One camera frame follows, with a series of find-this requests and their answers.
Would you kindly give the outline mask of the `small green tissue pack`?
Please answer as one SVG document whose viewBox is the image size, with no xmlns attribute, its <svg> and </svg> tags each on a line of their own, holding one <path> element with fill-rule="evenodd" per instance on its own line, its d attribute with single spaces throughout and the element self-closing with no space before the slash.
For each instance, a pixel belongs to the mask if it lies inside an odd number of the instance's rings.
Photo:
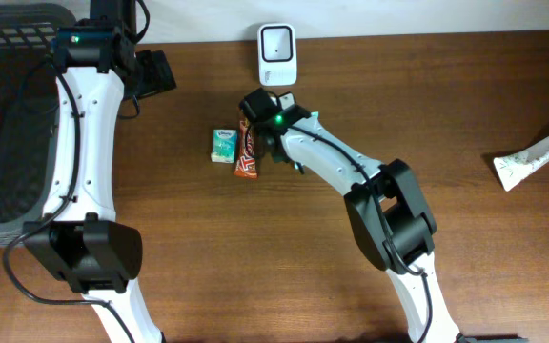
<svg viewBox="0 0 549 343">
<path fill-rule="evenodd" d="M 236 142 L 236 130 L 214 130 L 211 160 L 215 163 L 232 164 L 235 161 Z"/>
</svg>

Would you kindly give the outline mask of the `orange chocolate bar wrapper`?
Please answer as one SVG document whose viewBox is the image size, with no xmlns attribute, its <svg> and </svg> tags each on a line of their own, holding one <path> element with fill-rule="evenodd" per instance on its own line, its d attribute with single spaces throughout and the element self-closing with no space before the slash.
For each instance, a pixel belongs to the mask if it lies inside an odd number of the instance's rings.
<svg viewBox="0 0 549 343">
<path fill-rule="evenodd" d="M 254 129 L 242 111 L 239 112 L 239 147 L 234 175 L 238 177 L 257 179 L 258 172 L 254 157 Z"/>
</svg>

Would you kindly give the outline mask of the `white bamboo print tube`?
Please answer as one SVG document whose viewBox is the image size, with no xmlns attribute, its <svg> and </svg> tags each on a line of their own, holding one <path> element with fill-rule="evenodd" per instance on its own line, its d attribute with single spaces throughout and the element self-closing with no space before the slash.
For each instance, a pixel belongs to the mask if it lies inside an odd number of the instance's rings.
<svg viewBox="0 0 549 343">
<path fill-rule="evenodd" d="M 496 174 L 506 192 L 547 163 L 549 163 L 549 136 L 523 151 L 493 159 Z"/>
</svg>

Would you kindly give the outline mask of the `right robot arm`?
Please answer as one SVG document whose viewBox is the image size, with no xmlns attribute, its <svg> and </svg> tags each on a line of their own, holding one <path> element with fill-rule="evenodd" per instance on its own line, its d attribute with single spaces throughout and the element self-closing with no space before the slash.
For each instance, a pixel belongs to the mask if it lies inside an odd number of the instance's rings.
<svg viewBox="0 0 549 343">
<path fill-rule="evenodd" d="M 289 92 L 259 88 L 239 109 L 274 160 L 312 170 L 342 195 L 356 244 L 396 290 L 410 340 L 465 341 L 437 281 L 437 224 L 412 169 L 399 159 L 385 164 L 352 149 Z"/>
</svg>

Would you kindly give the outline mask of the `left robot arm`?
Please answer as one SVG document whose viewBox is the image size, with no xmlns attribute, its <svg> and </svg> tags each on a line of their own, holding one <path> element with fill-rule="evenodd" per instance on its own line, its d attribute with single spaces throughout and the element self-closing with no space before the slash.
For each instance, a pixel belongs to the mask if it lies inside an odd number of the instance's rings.
<svg viewBox="0 0 549 343">
<path fill-rule="evenodd" d="M 171 91 L 176 84 L 161 50 L 137 51 L 142 1 L 92 1 L 90 15 L 58 29 L 45 64 L 58 90 L 51 186 L 40 220 L 27 222 L 4 250 L 24 245 L 58 281 L 77 293 L 58 305 L 88 305 L 112 342 L 162 342 L 140 290 L 138 230 L 116 220 L 112 195 L 115 124 L 123 101 Z"/>
</svg>

